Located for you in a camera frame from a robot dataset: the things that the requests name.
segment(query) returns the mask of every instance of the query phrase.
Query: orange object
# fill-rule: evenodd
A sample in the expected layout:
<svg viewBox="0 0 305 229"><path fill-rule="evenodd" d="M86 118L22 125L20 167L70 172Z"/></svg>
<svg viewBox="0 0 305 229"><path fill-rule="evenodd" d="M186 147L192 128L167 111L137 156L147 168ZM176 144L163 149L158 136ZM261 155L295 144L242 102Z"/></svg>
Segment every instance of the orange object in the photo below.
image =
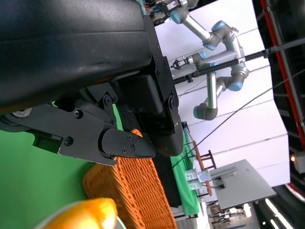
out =
<svg viewBox="0 0 305 229"><path fill-rule="evenodd" d="M193 141L193 145L194 145L194 147L195 147L196 157L197 157L197 160L198 160L198 162L199 162L200 169L201 169L201 171L205 171L203 162L202 162L202 160L201 160L200 152L199 152L199 149L198 149L198 147L197 147L197 143L196 143L195 141Z"/></svg>
<svg viewBox="0 0 305 229"><path fill-rule="evenodd" d="M85 175L88 198L112 198L128 229L175 229L176 223L151 159L117 158L114 167L96 164Z"/></svg>
<svg viewBox="0 0 305 229"><path fill-rule="evenodd" d="M135 135L137 135L137 136L143 137L142 134L141 134L141 132L140 132L139 130L137 130L137 129L133 129L133 130L132 130L132 133L135 134Z"/></svg>
<svg viewBox="0 0 305 229"><path fill-rule="evenodd" d="M81 202L52 220L44 229L113 229L117 209L109 198Z"/></svg>

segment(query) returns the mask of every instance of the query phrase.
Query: black cable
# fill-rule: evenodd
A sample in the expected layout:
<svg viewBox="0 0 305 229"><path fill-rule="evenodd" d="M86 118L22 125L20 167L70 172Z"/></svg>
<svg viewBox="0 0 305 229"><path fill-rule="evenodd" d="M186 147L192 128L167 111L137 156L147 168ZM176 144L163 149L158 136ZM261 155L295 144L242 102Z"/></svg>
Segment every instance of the black cable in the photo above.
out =
<svg viewBox="0 0 305 229"><path fill-rule="evenodd" d="M294 74L293 76L288 77L287 79L281 81L280 83L278 83L277 85L269 88L268 90L264 91L263 93L259 94L258 96L256 96L255 98L251 99L249 102L247 102L245 105L241 106L238 110L234 111L229 117L227 117L222 123L220 123L212 132L210 132L206 137L204 137L197 145L195 145L188 153L186 153L176 164L174 164L172 166L171 169L173 169L177 164L179 164L183 159L185 159L187 157L187 155L192 152L196 147L198 147L198 145L200 145L205 139L207 139L212 133L214 133L219 127L221 127L226 121L228 121L234 114L236 114L237 112L239 112L240 110L242 110L245 106L247 106L248 104L250 104L251 102L253 102L255 99L257 99L258 97L262 96L263 94L267 93L268 91L277 88L278 86L282 85L283 83L285 83L286 81L288 81L289 79L293 79L296 76L298 76L299 74L305 72L305 69L297 72L296 74Z"/></svg>

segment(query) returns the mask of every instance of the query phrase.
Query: ceiling light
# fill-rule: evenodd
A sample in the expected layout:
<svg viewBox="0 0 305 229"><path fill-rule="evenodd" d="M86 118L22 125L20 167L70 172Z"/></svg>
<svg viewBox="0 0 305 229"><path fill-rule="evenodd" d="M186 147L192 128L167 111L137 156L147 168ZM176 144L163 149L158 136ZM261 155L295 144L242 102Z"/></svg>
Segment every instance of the ceiling light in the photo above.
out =
<svg viewBox="0 0 305 229"><path fill-rule="evenodd" d="M281 221L281 223L287 228L287 229L293 229L293 227L291 227L291 225L288 223L288 221L282 216L281 213L278 212L278 210L276 209L276 207L271 203L271 201L269 199L265 199L266 204L268 205L268 207L273 211L273 213L275 214L276 217L278 217L278 219Z"/></svg>
<svg viewBox="0 0 305 229"><path fill-rule="evenodd" d="M272 226L275 228L275 229L279 229L279 227L277 226L277 224L274 222L274 220L270 220L270 223L272 224Z"/></svg>
<svg viewBox="0 0 305 229"><path fill-rule="evenodd" d="M247 217L252 216L249 204L244 204L244 212L246 213Z"/></svg>

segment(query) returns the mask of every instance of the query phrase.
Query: black metal bracket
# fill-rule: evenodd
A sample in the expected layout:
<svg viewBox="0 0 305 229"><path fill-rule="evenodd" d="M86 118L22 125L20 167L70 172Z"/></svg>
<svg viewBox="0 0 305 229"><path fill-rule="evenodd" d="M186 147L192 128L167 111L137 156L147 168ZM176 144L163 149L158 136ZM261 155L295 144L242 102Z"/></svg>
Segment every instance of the black metal bracket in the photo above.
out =
<svg viewBox="0 0 305 229"><path fill-rule="evenodd" d="M33 107L27 117L7 114L4 118L33 134L34 146L60 155L109 166L117 164L115 156L154 156L152 144L116 129L112 103L117 95L108 83L91 86L86 91L88 102L83 100L84 95L82 99L72 96L57 103L59 107L43 104Z"/></svg>

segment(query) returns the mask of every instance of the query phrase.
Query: blue joint cap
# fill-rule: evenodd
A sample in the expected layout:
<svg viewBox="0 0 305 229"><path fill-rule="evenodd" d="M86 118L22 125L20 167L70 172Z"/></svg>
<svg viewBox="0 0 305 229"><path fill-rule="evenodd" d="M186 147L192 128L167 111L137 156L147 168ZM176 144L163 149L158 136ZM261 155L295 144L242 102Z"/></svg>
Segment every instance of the blue joint cap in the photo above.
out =
<svg viewBox="0 0 305 229"><path fill-rule="evenodd" d="M234 82L234 83L231 83L228 86L228 89L230 91L233 91L233 92L238 92L238 91L241 90L242 87L243 87L243 83L242 82Z"/></svg>
<svg viewBox="0 0 305 229"><path fill-rule="evenodd" d="M194 107L194 111L193 111L193 114L194 114L195 118L198 118L198 116L197 116L197 108L198 108L198 106Z"/></svg>
<svg viewBox="0 0 305 229"><path fill-rule="evenodd" d="M179 16L179 14L177 13L177 11L172 11L171 13L170 13L170 17L171 17L171 19L174 21L174 22L176 22L177 24L181 24L181 19L180 19L180 16Z"/></svg>
<svg viewBox="0 0 305 229"><path fill-rule="evenodd" d="M216 49L215 46L211 46L211 45L208 45L208 44L204 44L203 46L204 46L205 48L209 49L209 50L212 50L212 51L214 51L214 50Z"/></svg>
<svg viewBox="0 0 305 229"><path fill-rule="evenodd" d="M218 63L216 63L216 62L210 63L210 67L213 67L215 65L218 65Z"/></svg>
<svg viewBox="0 0 305 229"><path fill-rule="evenodd" d="M198 52L198 54L201 56L201 58L202 58L203 60L206 59L206 56L205 56L205 52L204 52L204 51L200 51L200 52Z"/></svg>
<svg viewBox="0 0 305 229"><path fill-rule="evenodd" d="M212 31L216 31L216 30L222 28L223 26L225 26L225 22L219 21L212 27Z"/></svg>

